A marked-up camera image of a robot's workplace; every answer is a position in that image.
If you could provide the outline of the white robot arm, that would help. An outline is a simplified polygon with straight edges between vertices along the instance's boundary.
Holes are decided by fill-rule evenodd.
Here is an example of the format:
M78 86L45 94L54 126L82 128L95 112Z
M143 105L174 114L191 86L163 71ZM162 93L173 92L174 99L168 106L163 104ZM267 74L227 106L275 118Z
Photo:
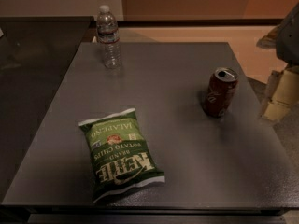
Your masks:
M282 71L271 72L261 109L262 118L280 121L299 102L299 3L256 46L274 49L277 58L286 63Z

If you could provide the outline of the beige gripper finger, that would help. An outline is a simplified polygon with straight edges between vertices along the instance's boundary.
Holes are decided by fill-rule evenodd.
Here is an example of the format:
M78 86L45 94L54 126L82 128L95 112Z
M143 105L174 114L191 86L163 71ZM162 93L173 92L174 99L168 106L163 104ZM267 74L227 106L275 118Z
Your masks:
M299 66L273 70L264 93L261 117L280 121L299 102Z

